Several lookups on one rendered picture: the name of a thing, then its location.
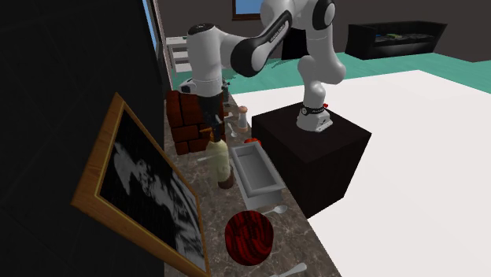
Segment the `wood framed wall picture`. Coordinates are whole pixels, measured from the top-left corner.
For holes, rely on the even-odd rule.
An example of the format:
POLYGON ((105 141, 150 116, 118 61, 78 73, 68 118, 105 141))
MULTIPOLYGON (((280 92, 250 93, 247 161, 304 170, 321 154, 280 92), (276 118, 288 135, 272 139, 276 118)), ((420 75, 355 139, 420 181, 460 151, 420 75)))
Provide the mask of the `wood framed wall picture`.
POLYGON ((211 277, 197 193, 119 94, 71 204, 187 277, 211 277))

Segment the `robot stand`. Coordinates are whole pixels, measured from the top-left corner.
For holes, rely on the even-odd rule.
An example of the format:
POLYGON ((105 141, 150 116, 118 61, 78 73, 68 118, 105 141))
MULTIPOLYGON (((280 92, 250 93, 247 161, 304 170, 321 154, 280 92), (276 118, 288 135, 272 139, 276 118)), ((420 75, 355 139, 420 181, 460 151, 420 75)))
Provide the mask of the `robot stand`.
POLYGON ((371 133, 334 112, 326 130, 302 130, 300 107, 296 103, 253 116, 252 136, 310 218, 345 196, 371 133))

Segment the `red patterned bowl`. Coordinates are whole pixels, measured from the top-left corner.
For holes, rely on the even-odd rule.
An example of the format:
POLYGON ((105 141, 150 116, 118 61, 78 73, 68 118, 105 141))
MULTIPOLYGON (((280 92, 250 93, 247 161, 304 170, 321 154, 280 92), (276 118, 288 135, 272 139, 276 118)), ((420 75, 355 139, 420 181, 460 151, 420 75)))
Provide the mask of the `red patterned bowl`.
POLYGON ((247 210, 233 215, 224 231, 227 252, 237 263, 254 266, 271 253, 274 229, 263 214, 247 210))

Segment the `white shelf unit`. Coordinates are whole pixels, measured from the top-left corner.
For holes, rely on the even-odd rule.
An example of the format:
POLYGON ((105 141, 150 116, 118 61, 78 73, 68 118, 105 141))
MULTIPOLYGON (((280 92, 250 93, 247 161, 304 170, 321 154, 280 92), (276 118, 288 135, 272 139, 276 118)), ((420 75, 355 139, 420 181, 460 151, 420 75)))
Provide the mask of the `white shelf unit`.
POLYGON ((175 76, 181 72, 190 72, 192 70, 189 62, 186 41, 186 36, 166 38, 166 46, 168 48, 169 57, 175 76))

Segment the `grey rectangular tray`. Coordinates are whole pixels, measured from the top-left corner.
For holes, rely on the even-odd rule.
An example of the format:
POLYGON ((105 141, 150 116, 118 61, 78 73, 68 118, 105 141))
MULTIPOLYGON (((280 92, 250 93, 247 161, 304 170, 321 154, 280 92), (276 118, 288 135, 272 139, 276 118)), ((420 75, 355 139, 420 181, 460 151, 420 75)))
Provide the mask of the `grey rectangular tray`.
POLYGON ((270 158, 257 142, 230 148, 234 174, 248 210, 282 201, 286 188, 270 158))

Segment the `pale wooden pepper mill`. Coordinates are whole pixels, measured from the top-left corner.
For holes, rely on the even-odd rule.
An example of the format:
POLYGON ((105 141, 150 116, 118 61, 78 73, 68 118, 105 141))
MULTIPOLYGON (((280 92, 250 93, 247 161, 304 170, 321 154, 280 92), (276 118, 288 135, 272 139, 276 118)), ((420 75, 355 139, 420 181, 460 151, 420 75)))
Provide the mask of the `pale wooden pepper mill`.
POLYGON ((246 114, 248 112, 248 108, 244 105, 238 107, 238 129, 240 132, 247 132, 249 129, 249 125, 247 122, 246 114))

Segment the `black cabinet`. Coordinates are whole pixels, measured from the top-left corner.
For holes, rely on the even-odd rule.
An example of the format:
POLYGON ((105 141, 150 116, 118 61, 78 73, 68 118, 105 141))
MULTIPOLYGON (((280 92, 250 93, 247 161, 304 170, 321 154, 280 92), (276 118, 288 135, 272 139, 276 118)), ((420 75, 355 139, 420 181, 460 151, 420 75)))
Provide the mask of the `black cabinet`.
POLYGON ((306 31, 291 28, 282 41, 282 60, 293 60, 308 55, 306 31))

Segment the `wood framed window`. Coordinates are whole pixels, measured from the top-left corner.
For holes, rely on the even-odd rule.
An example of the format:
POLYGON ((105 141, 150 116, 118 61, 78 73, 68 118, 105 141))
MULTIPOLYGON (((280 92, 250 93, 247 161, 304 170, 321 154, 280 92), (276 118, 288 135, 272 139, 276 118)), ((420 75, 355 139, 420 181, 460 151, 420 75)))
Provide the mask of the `wood framed window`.
POLYGON ((232 0, 232 20, 259 20, 264 0, 232 0))

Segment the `pale bottle with brown base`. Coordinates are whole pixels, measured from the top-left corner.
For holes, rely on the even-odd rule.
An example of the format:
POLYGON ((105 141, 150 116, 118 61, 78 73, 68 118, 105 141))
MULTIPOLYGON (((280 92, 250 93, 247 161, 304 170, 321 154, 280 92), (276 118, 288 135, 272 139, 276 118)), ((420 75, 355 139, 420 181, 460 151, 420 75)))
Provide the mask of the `pale bottle with brown base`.
POLYGON ((224 190, 232 188, 234 173, 229 161, 229 152, 225 141, 209 142, 206 151, 210 156, 209 168, 218 187, 224 190))

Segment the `black sofa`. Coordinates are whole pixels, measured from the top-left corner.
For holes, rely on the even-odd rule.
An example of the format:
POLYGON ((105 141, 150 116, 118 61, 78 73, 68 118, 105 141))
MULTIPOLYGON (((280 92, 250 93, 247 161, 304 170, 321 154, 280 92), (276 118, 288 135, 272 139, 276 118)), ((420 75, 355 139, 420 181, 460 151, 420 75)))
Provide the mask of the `black sofa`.
POLYGON ((447 26, 421 20, 350 24, 345 53, 361 60, 433 53, 447 26))

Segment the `red brick patterned block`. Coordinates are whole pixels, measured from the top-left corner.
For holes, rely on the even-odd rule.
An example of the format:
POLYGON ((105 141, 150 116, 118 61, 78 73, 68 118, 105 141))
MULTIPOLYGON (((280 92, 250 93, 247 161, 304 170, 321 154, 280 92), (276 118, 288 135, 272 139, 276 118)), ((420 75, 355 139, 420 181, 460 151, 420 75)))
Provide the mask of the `red brick patterned block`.
POLYGON ((198 97, 169 90, 166 95, 166 112, 172 138, 178 155, 204 151, 210 141, 198 97))

